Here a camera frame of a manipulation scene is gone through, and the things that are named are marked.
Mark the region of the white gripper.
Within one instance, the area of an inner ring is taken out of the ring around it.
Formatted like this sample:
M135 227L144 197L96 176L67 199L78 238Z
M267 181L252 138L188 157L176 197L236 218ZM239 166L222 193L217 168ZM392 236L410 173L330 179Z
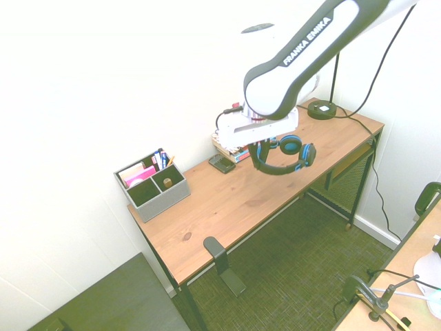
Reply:
M243 112L224 114L218 120L218 139L224 148L248 145L249 155L255 169L260 170L271 149L272 137L293 132L298 127L299 113L294 108L281 120L255 121Z

